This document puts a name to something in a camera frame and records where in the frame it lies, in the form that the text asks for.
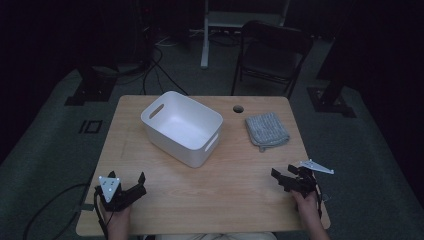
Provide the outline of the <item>black stand with base plate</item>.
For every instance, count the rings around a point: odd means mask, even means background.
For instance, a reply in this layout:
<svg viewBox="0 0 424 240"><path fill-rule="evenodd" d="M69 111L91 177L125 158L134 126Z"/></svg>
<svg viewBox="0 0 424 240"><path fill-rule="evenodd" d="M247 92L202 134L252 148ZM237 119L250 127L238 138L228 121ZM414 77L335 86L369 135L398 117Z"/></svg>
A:
<svg viewBox="0 0 424 240"><path fill-rule="evenodd" d="M102 76L91 66L79 66L77 72L81 82L72 96L65 101L65 106L83 106L86 102L108 102L116 77Z"/></svg>
<svg viewBox="0 0 424 240"><path fill-rule="evenodd" d="M339 35L349 20L356 0L323 0L324 6L320 17L323 17L322 27L326 30L324 39L331 44L317 77L328 80L326 87L308 87L311 103L316 112L339 113L347 118L355 118L353 109L348 106L342 97L345 85L340 77L342 72L342 50L340 49Z"/></svg>

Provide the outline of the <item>person's left hand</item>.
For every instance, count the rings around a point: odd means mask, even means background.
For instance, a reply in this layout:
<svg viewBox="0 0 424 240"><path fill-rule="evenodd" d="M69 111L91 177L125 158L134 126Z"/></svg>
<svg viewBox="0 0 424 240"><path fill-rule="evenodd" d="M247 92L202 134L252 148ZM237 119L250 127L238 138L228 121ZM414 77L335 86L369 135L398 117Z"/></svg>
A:
<svg viewBox="0 0 424 240"><path fill-rule="evenodd" d="M100 207L103 219L109 232L127 233L130 227L131 208L127 207L122 211L109 212Z"/></svg>

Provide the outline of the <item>white plastic bin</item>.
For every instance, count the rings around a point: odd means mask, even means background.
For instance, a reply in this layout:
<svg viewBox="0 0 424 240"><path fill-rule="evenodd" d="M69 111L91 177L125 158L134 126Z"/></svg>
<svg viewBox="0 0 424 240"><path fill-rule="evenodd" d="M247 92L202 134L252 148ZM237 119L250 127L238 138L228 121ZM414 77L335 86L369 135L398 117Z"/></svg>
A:
<svg viewBox="0 0 424 240"><path fill-rule="evenodd" d="M140 118L154 145L191 168L211 155L223 124L218 112L175 91L154 100Z"/></svg>

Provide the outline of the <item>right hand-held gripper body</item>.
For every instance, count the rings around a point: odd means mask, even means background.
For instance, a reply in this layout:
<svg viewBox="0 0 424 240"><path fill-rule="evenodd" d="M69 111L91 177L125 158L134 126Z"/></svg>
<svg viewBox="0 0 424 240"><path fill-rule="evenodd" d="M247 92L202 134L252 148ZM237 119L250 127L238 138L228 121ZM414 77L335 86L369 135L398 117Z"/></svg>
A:
<svg viewBox="0 0 424 240"><path fill-rule="evenodd" d="M282 184L282 186L286 192L294 190L301 193L304 197L317 190L317 180L314 177L314 171L327 174L334 173L333 169L324 167L312 159L300 161L297 168L299 169L299 173L294 174L294 178L287 177L287 182Z"/></svg>

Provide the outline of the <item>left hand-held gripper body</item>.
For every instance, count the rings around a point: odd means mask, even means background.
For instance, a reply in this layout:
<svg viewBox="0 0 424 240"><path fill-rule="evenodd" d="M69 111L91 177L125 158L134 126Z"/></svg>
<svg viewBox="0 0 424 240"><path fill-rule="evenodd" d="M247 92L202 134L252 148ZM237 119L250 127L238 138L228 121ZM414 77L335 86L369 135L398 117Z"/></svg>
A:
<svg viewBox="0 0 424 240"><path fill-rule="evenodd" d="M120 178L99 176L99 190L101 202L106 211L118 212L132 205L135 201L146 194L144 185L137 183L130 189L121 188Z"/></svg>

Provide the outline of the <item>black folding chair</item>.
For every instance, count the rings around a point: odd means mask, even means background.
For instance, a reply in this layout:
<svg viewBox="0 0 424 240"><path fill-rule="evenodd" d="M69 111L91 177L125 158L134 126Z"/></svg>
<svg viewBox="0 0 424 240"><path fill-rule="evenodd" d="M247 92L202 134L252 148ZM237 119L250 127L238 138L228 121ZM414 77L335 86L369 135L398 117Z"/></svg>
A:
<svg viewBox="0 0 424 240"><path fill-rule="evenodd" d="M239 53L231 94L244 75L285 86L287 99L292 95L313 38L298 29L252 20L241 28Z"/></svg>

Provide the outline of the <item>white metal desk frame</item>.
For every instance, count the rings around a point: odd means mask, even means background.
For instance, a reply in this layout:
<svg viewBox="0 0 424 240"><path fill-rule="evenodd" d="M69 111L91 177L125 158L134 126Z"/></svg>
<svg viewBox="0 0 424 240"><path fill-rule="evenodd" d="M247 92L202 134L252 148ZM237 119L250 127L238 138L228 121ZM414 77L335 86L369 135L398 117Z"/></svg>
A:
<svg viewBox="0 0 424 240"><path fill-rule="evenodd" d="M209 9L209 0L204 0L204 35L200 68L208 68L210 27L241 28L245 23L250 20L260 20L267 23L283 26L285 24L290 2L291 0L283 0L283 5L280 13L247 13L212 11Z"/></svg>

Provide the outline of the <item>grey knitted cloth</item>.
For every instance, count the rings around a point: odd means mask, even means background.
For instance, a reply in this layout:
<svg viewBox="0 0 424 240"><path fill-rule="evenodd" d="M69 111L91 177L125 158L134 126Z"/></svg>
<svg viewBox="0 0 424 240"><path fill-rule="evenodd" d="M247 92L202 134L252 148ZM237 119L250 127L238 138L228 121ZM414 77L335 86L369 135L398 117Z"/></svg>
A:
<svg viewBox="0 0 424 240"><path fill-rule="evenodd" d="M274 112L247 117L245 122L250 140L260 152L282 146L290 140L288 131Z"/></svg>

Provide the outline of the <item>person's right hand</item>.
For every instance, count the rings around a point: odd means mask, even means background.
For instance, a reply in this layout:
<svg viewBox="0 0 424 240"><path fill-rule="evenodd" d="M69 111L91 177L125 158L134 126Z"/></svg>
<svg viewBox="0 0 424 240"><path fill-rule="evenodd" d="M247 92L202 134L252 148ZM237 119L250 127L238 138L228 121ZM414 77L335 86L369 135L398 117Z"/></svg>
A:
<svg viewBox="0 0 424 240"><path fill-rule="evenodd" d="M303 221L311 222L319 220L317 197L314 192L309 193L306 197L294 190L291 191L291 194L297 203L298 212Z"/></svg>

